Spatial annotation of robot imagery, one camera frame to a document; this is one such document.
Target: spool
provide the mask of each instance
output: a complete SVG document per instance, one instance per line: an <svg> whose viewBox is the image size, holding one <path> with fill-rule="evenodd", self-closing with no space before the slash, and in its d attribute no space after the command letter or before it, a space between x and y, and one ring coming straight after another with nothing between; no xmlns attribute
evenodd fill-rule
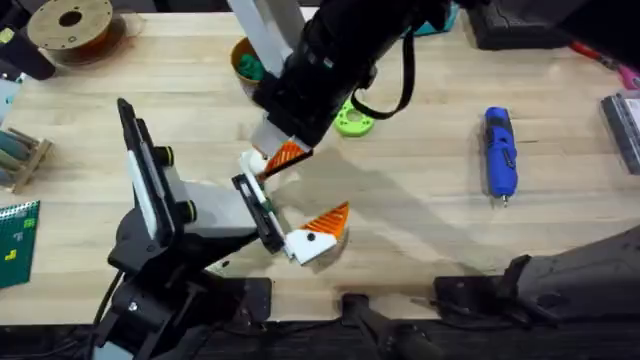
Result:
<svg viewBox="0 0 640 360"><path fill-rule="evenodd" d="M231 62L231 67L233 67L233 72L238 77L238 80L240 80L242 89L247 94L247 96L251 97L253 96L253 92L255 91L256 87L258 86L258 83L260 82L257 80L251 80L249 78L246 78L240 75L240 73L238 72L240 59L244 54L253 55L256 58L258 57L258 55L256 54L256 51L253 49L253 46L251 46L251 42L249 41L249 38L247 37L242 38L242 40L240 40L233 47L233 50L231 50L231 56L229 57L229 60Z"/></svg>
<svg viewBox="0 0 640 360"><path fill-rule="evenodd" d="M63 65L84 65L109 56L127 25L108 0L50 0L31 17L29 39Z"/></svg>

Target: blue tool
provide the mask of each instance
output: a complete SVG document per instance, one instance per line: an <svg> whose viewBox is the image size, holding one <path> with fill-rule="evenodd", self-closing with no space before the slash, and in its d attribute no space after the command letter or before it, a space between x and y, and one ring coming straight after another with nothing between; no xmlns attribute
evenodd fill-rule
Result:
<svg viewBox="0 0 640 360"><path fill-rule="evenodd" d="M489 191L501 198L507 207L516 192L516 145L507 109L491 107L485 114L485 143L487 146L487 178Z"/></svg>

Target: filament spool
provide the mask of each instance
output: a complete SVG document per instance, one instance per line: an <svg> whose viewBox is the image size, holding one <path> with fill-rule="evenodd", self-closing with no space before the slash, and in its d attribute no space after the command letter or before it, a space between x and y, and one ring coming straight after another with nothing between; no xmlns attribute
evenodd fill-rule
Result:
<svg viewBox="0 0 640 360"><path fill-rule="evenodd" d="M27 34L62 65L84 65L109 56L127 25L108 0L50 0L31 17Z"/></svg>

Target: orange and white object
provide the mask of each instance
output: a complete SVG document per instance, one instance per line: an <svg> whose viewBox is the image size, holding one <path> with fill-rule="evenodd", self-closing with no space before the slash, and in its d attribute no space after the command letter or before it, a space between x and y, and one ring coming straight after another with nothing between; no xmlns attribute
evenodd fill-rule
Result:
<svg viewBox="0 0 640 360"><path fill-rule="evenodd" d="M287 234L284 250L289 258L295 257L300 265L315 259L338 244L349 216L349 203L338 206L326 214Z"/></svg>
<svg viewBox="0 0 640 360"><path fill-rule="evenodd" d="M345 202L285 235L262 185L271 175L310 155L295 142L286 141L270 159L264 159L255 149L244 152L240 157L240 168L258 202L267 210L269 219L284 239L285 253L290 259L295 258L300 265L308 263L338 244L338 239L347 224L349 203Z"/></svg>

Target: white plastic part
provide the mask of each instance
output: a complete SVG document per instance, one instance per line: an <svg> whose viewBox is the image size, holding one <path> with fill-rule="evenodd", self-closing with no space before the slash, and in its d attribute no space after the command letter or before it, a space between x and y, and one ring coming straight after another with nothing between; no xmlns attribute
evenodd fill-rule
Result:
<svg viewBox="0 0 640 360"><path fill-rule="evenodd" d="M197 219L185 225L186 233L236 237L255 232L256 223L237 190L182 181L175 167L166 168L165 176L175 201L191 200L196 205Z"/></svg>
<svg viewBox="0 0 640 360"><path fill-rule="evenodd" d="M277 126L267 120L267 113L264 113L262 121L251 135L251 144L261 153L268 157L273 157L290 136L283 133Z"/></svg>
<svg viewBox="0 0 640 360"><path fill-rule="evenodd" d="M294 230L284 240L285 252L289 258L295 257L300 265L322 255L337 243L333 235L309 230Z"/></svg>
<svg viewBox="0 0 640 360"><path fill-rule="evenodd" d="M249 170L255 175L264 171L267 167L267 160L257 150L251 150L249 155Z"/></svg>
<svg viewBox="0 0 640 360"><path fill-rule="evenodd" d="M295 0L227 0L265 69L280 76L304 27Z"/></svg>
<svg viewBox="0 0 640 360"><path fill-rule="evenodd" d="M158 219L156 219L153 206L151 206L151 199L149 198L149 193L147 193L147 188L144 186L138 160L136 160L136 156L131 150L127 152L127 155L127 168L131 182L133 182L133 189L136 193L135 196L138 199L138 204L140 205L144 222L147 225L149 236L151 239L155 239L156 232L158 231Z"/></svg>

